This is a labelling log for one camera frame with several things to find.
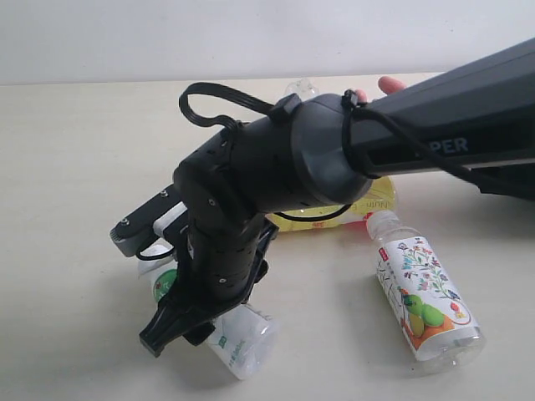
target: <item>finger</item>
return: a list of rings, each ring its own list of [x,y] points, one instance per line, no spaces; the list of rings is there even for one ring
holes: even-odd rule
[[[368,102],[368,96],[366,96],[366,93],[362,89],[356,89],[354,92],[357,94],[357,97],[359,98],[359,103]]]
[[[392,77],[381,77],[379,79],[379,88],[386,94],[395,94],[405,89],[405,84]]]

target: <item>bottle label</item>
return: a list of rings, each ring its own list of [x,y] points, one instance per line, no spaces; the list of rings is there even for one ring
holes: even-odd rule
[[[152,288],[152,295],[156,302],[159,302],[165,294],[169,292],[173,282],[176,279],[176,269],[171,269],[166,272],[163,272],[161,276],[154,282],[154,287]]]
[[[477,327],[429,243],[415,236],[379,249],[377,278],[414,354],[428,338]]]

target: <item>white wall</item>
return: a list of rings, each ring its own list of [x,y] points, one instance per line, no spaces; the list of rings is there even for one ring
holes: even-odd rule
[[[0,0],[0,84],[421,72],[535,36],[533,0]]]

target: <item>table surface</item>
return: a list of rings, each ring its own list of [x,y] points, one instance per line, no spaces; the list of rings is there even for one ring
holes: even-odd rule
[[[430,74],[407,74],[408,84]],[[312,79],[380,96],[377,76]],[[278,99],[291,79],[227,81]],[[535,346],[535,205],[442,173],[396,176],[399,215],[430,239],[488,343],[472,364],[417,377],[374,276],[369,239],[347,227],[289,233],[254,307],[280,321],[273,355],[237,381],[207,347],[173,342],[160,358],[138,332],[155,311],[136,262],[108,232],[171,183],[209,138],[177,110],[188,82],[0,88],[0,399],[527,399]],[[200,113],[251,113],[194,99]]]

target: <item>human hand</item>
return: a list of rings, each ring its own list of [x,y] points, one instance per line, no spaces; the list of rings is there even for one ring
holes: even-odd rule
[[[405,89],[405,84],[392,77],[381,77],[377,84],[379,85],[379,89],[381,89],[385,94],[394,94],[402,89]],[[359,96],[359,102],[365,103],[368,101],[368,97],[362,89],[356,89],[355,93],[357,96]]]

